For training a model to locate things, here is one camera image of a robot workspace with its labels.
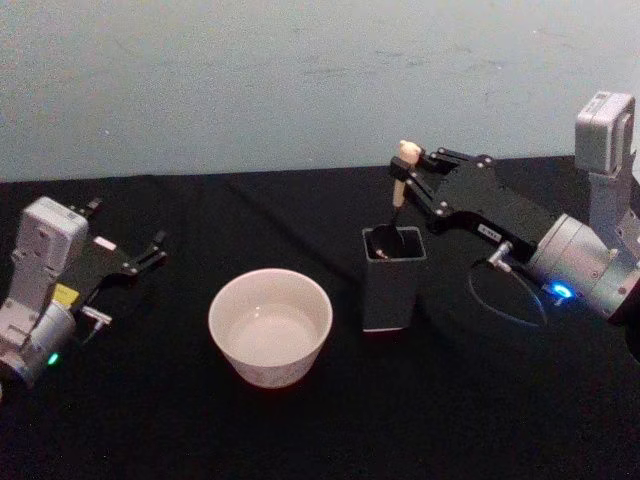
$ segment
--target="black cable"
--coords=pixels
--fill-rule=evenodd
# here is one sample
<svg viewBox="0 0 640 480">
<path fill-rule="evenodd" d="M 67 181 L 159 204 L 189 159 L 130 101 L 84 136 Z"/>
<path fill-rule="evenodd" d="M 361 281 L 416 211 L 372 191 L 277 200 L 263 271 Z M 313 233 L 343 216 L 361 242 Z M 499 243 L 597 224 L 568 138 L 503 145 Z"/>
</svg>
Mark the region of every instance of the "black cable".
<svg viewBox="0 0 640 480">
<path fill-rule="evenodd" d="M 483 308 L 485 308 L 486 310 L 488 310 L 489 312 L 491 312 L 491 313 L 493 313 L 495 315 L 498 315 L 500 318 L 503 318 L 503 319 L 508 320 L 510 322 L 513 322 L 513 323 L 516 323 L 516 324 L 518 324 L 520 326 L 523 326 L 523 327 L 540 328 L 542 325 L 546 326 L 546 325 L 549 324 L 549 319 L 547 317 L 547 312 L 544 310 L 544 306 L 542 305 L 542 302 L 540 301 L 540 298 L 538 297 L 536 292 L 534 292 L 533 289 L 527 284 L 527 282 L 520 275 L 518 275 L 513 269 L 510 272 L 508 272 L 509 275 L 511 275 L 513 278 L 515 278 L 518 281 L 518 283 L 520 285 L 522 285 L 522 287 L 526 290 L 526 292 L 531 296 L 531 298 L 533 298 L 533 301 L 536 304 L 536 307 L 538 308 L 538 311 L 540 312 L 540 316 L 542 318 L 542 324 L 527 322 L 526 320 L 522 320 L 521 318 L 518 318 L 518 317 L 516 317 L 514 315 L 511 315 L 511 314 L 508 314 L 506 312 L 503 312 L 502 310 L 499 310 L 499 309 L 489 305 L 487 302 L 485 302 L 482 299 L 482 297 L 480 297 L 478 292 L 476 292 L 476 289 L 473 286 L 473 270 L 476 267 L 480 266 L 480 265 L 487 266 L 488 263 L 486 262 L 486 260 L 479 260 L 477 262 L 474 262 L 473 265 L 471 265 L 471 268 L 469 268 L 469 273 L 467 274 L 467 286 L 469 288 L 469 293 L 471 293 L 471 296 Z"/>
</svg>

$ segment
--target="black cloth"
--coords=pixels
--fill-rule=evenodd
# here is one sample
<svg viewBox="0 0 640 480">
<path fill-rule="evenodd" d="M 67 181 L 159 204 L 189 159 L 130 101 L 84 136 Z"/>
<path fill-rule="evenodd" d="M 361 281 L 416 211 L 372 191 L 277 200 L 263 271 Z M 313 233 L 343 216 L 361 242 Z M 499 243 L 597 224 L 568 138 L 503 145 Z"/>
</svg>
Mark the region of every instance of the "black cloth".
<svg viewBox="0 0 640 480">
<path fill-rule="evenodd" d="M 571 162 L 498 168 L 584 221 L 588 181 Z M 424 233 L 412 326 L 361 332 L 361 230 L 389 218 L 391 188 L 384 168 L 0 185 L 2 295 L 20 211 L 40 195 L 100 196 L 93 235 L 133 254 L 165 229 L 170 255 L 99 298 L 110 328 L 5 399 L 0 478 L 638 478 L 640 369 L 624 330 L 577 303 L 546 302 L 538 330 L 486 312 L 466 289 L 491 250 L 477 237 Z M 400 223 L 423 226 L 414 210 Z M 312 370 L 283 391 L 244 383 L 207 327 L 215 293 L 263 267 L 310 276 L 334 307 Z M 488 301 L 537 319 L 517 286 L 483 275 Z"/>
</svg>

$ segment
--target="bowl rim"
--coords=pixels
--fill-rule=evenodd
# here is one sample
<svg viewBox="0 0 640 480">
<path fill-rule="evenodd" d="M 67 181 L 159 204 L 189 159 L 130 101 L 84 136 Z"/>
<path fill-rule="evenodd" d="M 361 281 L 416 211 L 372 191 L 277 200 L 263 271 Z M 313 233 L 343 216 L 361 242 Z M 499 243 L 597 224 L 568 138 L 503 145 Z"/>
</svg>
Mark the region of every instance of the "bowl rim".
<svg viewBox="0 0 640 480">
<path fill-rule="evenodd" d="M 213 328 L 213 312 L 214 309 L 216 308 L 216 306 L 222 301 L 221 300 L 221 296 L 222 294 L 233 287 L 233 285 L 237 282 L 240 282 L 242 280 L 245 280 L 248 277 L 252 277 L 252 276 L 258 276 L 258 275 L 265 275 L 265 274 L 278 274 L 278 275 L 288 275 L 288 276 L 295 276 L 298 277 L 300 280 L 307 282 L 308 284 L 310 284 L 315 290 L 317 290 L 320 293 L 320 296 L 322 297 L 322 299 L 324 300 L 325 304 L 328 307 L 327 310 L 327 321 L 325 322 L 325 327 L 324 327 L 324 331 L 321 333 L 320 337 L 318 338 L 318 340 L 313 344 L 313 348 L 311 348 L 308 352 L 306 352 L 304 355 L 296 358 L 295 360 L 292 360 L 291 362 L 288 363 L 277 363 L 275 365 L 264 365 L 264 364 L 255 364 L 255 363 L 248 363 L 246 360 L 240 359 L 235 355 L 232 355 L 227 349 L 222 347 L 222 342 L 219 338 L 218 335 L 216 335 L 216 332 L 214 331 Z M 234 279 L 230 280 L 229 282 L 227 282 L 219 291 L 218 293 L 216 293 L 215 297 L 213 297 L 213 300 L 211 301 L 211 305 L 209 306 L 209 314 L 208 314 L 208 326 L 209 326 L 209 334 L 211 335 L 211 338 L 213 338 L 214 343 L 217 345 L 217 347 L 222 351 L 222 353 L 224 353 L 226 356 L 232 358 L 234 361 L 237 361 L 239 363 L 242 363 L 244 365 L 249 365 L 251 367 L 256 367 L 256 368 L 273 368 L 273 367 L 283 367 L 283 366 L 287 366 L 287 365 L 292 365 L 296 362 L 299 362 L 300 360 L 306 358 L 307 356 L 309 356 L 310 354 L 312 354 L 313 352 L 315 352 L 316 350 L 318 350 L 325 342 L 325 340 L 327 339 L 327 337 L 329 336 L 329 332 L 331 331 L 331 327 L 333 325 L 333 305 L 331 305 L 331 299 L 329 298 L 329 295 L 327 295 L 327 292 L 324 291 L 324 288 L 322 288 L 320 286 L 320 284 L 318 282 L 316 282 L 315 280 L 313 280 L 312 278 L 300 273 L 300 272 L 296 272 L 294 270 L 289 270 L 286 268 L 260 268 L 258 270 L 251 270 L 249 272 L 243 273 L 242 275 L 239 275 L 237 277 L 235 277 Z"/>
</svg>

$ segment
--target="green led light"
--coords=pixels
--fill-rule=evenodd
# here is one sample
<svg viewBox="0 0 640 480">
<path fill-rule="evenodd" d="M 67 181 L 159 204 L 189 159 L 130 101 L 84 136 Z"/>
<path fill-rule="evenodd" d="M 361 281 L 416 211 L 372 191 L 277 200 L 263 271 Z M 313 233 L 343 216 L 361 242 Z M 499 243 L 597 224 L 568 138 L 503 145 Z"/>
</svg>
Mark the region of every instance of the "green led light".
<svg viewBox="0 0 640 480">
<path fill-rule="evenodd" d="M 47 362 L 47 365 L 49 366 L 55 365 L 59 358 L 60 358 L 60 355 L 58 355 L 57 353 L 52 354 L 49 357 L 49 361 Z"/>
</svg>

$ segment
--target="white ceramic bowl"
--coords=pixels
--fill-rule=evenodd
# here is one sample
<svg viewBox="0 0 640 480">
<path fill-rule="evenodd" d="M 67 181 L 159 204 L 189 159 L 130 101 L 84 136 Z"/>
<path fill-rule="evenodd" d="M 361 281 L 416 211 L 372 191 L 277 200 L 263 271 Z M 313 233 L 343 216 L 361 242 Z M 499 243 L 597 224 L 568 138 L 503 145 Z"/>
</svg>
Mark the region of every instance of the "white ceramic bowl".
<svg viewBox="0 0 640 480">
<path fill-rule="evenodd" d="M 241 275 L 213 299 L 209 331 L 247 382 L 280 388 L 311 368 L 331 329 L 331 301 L 316 282 L 291 270 Z"/>
</svg>

